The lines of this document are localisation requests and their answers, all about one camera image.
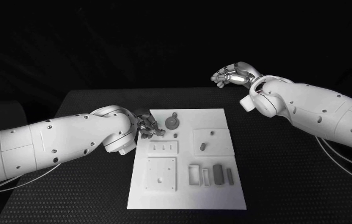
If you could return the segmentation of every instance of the table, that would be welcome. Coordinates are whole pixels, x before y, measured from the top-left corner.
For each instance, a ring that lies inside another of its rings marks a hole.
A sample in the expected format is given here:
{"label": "table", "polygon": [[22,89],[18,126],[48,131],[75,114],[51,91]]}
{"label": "table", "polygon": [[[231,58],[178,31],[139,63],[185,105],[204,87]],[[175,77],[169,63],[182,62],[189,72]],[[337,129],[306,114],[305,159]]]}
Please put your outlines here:
{"label": "table", "polygon": [[[283,117],[267,118],[240,105],[244,87],[77,90],[57,116],[119,104],[130,110],[224,108],[237,154],[247,211],[127,210],[135,155],[100,146],[15,190],[2,223],[348,223],[352,177],[335,165],[312,135]],[[28,182],[47,170],[25,175]]]}

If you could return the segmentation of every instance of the plate with slots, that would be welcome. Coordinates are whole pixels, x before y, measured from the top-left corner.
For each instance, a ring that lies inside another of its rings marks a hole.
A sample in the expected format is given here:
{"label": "plate with slots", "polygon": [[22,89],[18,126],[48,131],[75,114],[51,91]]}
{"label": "plate with slots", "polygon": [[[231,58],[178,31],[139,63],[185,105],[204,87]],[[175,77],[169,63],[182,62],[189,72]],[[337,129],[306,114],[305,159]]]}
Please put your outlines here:
{"label": "plate with slots", "polygon": [[176,158],[148,158],[146,191],[176,191]]}
{"label": "plate with slots", "polygon": [[176,156],[179,153],[178,141],[150,141],[149,156]]}

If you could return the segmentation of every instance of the robotic hand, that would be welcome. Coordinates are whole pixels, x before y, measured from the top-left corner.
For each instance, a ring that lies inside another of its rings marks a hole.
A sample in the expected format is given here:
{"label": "robotic hand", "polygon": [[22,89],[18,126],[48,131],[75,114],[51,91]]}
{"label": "robotic hand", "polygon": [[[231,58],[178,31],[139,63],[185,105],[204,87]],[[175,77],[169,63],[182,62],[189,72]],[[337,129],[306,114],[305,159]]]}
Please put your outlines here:
{"label": "robotic hand", "polygon": [[211,77],[226,84],[244,85],[250,94],[240,101],[244,109],[267,117],[286,117],[292,125],[312,135],[352,147],[352,99],[338,92],[286,78],[262,75],[246,62],[226,66]]}
{"label": "robotic hand", "polygon": [[127,154],[142,138],[163,136],[149,110],[133,114],[113,105],[0,131],[0,181],[88,155],[100,144],[107,152]]}

